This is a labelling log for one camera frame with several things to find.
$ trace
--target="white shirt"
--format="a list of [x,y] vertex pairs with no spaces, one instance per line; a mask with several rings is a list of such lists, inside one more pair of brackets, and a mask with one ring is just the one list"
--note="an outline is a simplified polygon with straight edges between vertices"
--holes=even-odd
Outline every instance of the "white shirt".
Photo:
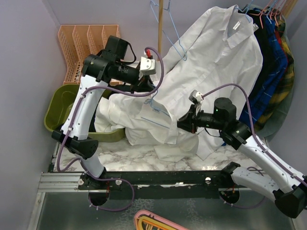
[[[170,156],[175,156],[178,152],[179,158],[176,158],[176,161],[180,157],[190,156],[195,152],[204,160],[220,147],[223,143],[222,139],[210,137],[199,129],[197,151],[198,140],[192,138],[193,141],[185,141],[191,139],[191,134],[177,129],[173,124],[189,110],[192,103],[189,95],[193,90],[206,93],[226,83],[237,83],[247,93],[251,92],[261,71],[262,54],[254,36],[253,22],[249,23],[245,14],[238,13],[234,8],[235,6],[228,9],[213,7],[184,33],[180,41],[187,52],[187,61],[181,60],[173,47],[163,58],[166,75],[154,100],[165,107],[171,119],[163,115],[157,116],[156,111],[148,110],[146,105],[147,107],[138,109],[139,112],[146,111],[141,121],[141,115],[137,114],[138,112],[127,113],[131,111],[130,108],[133,105],[136,105],[135,103],[120,102],[125,98],[131,100],[131,97],[113,94],[109,99],[109,106],[106,104],[102,106],[101,103],[98,106],[95,120],[97,131],[106,130],[106,126],[99,126],[99,124],[106,123],[101,119],[107,118],[114,127],[115,124],[127,127],[126,135],[132,145],[161,143],[162,148],[155,148],[159,152],[158,156],[167,155],[169,152]],[[157,76],[159,73],[153,76],[153,80],[155,77],[158,80]],[[214,100],[218,97],[230,98],[237,107],[239,118],[245,104],[245,98],[240,89],[226,87],[209,95],[203,100],[201,109],[212,113]],[[148,120],[154,119],[154,122],[144,121],[144,116]],[[154,123],[163,123],[164,126],[173,127],[173,129],[165,130],[165,127],[154,125]],[[213,135],[218,134],[216,130],[209,129],[209,132]],[[178,151],[173,146],[180,147],[182,151]]]

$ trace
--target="shirt collar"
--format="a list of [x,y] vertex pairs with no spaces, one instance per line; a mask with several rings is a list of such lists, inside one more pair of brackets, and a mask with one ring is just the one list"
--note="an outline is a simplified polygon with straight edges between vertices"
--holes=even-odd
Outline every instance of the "shirt collar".
[[251,19],[250,23],[246,24],[245,26],[242,26],[234,35],[232,35],[230,38],[227,38],[228,37],[227,27],[229,24],[230,17],[232,14],[238,13],[235,7],[238,7],[238,5],[234,5],[232,7],[229,7],[228,9],[225,9],[224,19],[223,19],[224,23],[222,27],[220,28],[220,31],[224,31],[223,40],[228,42],[228,45],[231,49],[236,47],[241,42],[243,42],[245,39],[247,39],[248,37],[254,34],[253,19],[250,18]]

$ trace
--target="peach plastic crate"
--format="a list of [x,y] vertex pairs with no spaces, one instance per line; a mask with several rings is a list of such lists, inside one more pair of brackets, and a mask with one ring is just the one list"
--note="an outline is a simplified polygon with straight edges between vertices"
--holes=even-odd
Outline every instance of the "peach plastic crate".
[[[64,84],[79,84],[84,59],[97,54],[110,35],[120,37],[118,25],[62,25],[58,37],[67,63]],[[111,85],[122,84],[113,80]]]

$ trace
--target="robotic arm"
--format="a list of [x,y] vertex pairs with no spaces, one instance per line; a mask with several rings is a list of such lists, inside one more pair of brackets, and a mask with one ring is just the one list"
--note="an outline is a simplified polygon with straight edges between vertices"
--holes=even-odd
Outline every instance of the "robotic arm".
[[[193,91],[189,99],[193,104],[178,120],[177,126],[191,133],[195,133],[198,127],[218,129],[226,144],[251,158],[270,176],[262,177],[232,162],[222,169],[225,177],[233,184],[248,187],[266,196],[285,215],[296,218],[307,206],[307,187],[295,177],[305,183],[307,177],[266,148],[257,136],[256,142],[249,127],[236,120],[236,107],[228,98],[215,100],[213,114],[200,111],[203,100],[200,92]],[[294,175],[289,175],[284,167],[290,169]]]
[[[121,59],[124,59],[128,45],[128,42],[110,36],[99,56],[90,55],[85,59],[80,88],[69,117],[61,130],[52,133],[55,140],[64,143],[80,158],[82,165],[95,178],[106,176],[106,169],[95,153],[98,141],[88,137],[91,118],[105,90],[102,88],[114,78],[129,84],[115,86],[117,92],[150,92],[154,89],[149,75],[155,74],[155,61],[147,55],[148,58],[141,58],[136,69],[127,66]],[[200,92],[192,92],[189,99],[193,104],[178,120],[179,128],[191,133],[196,133],[198,127],[219,130],[224,142],[250,157],[270,176],[262,177],[232,162],[221,171],[225,180],[263,194],[285,215],[296,218],[307,206],[307,177],[266,148],[259,137],[252,135],[248,126],[237,121],[236,107],[228,98],[216,99],[212,114],[200,110],[203,100]]]

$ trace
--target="gray floor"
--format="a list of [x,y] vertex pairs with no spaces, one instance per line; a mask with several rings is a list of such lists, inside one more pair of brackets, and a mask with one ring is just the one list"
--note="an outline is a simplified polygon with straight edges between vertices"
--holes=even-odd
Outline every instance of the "gray floor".
[[[261,195],[242,191],[239,204],[253,205]],[[128,201],[108,201],[111,208]],[[219,199],[136,200],[119,213],[89,208],[87,193],[46,194],[38,230],[135,230],[133,217],[146,209],[190,230],[294,230],[292,220],[271,201],[251,210],[224,205]]]

